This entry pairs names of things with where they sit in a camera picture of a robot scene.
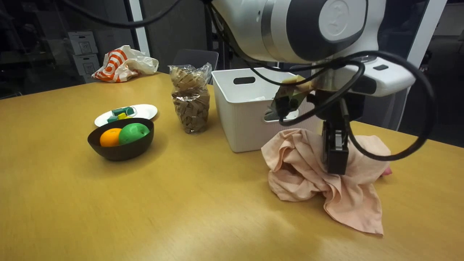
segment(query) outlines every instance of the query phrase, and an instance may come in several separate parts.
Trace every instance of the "plastic bag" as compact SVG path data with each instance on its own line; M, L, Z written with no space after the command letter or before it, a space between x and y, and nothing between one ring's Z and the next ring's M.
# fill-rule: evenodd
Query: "plastic bag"
M169 66L175 111L186 133L206 130L210 99L206 84L211 78L212 68L209 63L199 69L191 65Z
M141 51L121 46L105 54L103 66L92 77L111 83L127 82L139 74L154 74L158 64L158 60Z

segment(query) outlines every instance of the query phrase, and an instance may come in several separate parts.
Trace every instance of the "green apple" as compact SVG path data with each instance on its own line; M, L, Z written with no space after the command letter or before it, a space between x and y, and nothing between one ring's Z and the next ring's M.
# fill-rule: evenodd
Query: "green apple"
M149 132L150 130L141 123L128 124L119 133L119 144L123 145L134 142L144 137Z

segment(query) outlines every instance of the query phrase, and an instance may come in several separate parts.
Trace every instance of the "orange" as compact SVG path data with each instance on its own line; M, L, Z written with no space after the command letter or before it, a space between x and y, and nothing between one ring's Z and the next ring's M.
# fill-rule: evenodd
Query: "orange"
M113 147L119 145L119 133L122 129L113 128L105 131L100 136L100 145L102 147Z

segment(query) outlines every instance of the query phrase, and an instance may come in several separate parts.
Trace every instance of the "table surface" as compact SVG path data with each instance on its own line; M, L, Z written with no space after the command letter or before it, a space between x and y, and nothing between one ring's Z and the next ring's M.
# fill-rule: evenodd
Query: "table surface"
M464 149L428 141L375 188L383 238L333 221L324 198L282 202L259 151L183 132L168 75L0 100L0 260L461 260ZM154 104L155 138L126 162L87 144L110 109ZM353 123L393 152L415 137Z

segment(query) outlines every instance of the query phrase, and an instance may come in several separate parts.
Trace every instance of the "fruit bowl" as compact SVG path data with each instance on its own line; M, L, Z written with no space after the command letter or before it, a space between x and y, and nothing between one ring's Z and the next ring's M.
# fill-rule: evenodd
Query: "fruit bowl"
M145 135L144 137L119 146L114 147L102 147L100 146L100 136L107 130L113 128L124 128L124 126L131 124L131 123L141 123L145 125L150 132ZM87 141L89 142L90 146L95 150L98 154L103 156L104 158L111 160L111 161L123 161L135 158L142 153L144 153L150 146L151 142L153 141L153 136L155 135L155 125L152 121L142 118L132 118L132 119L123 119L118 120L112 123L105 124L89 134Z

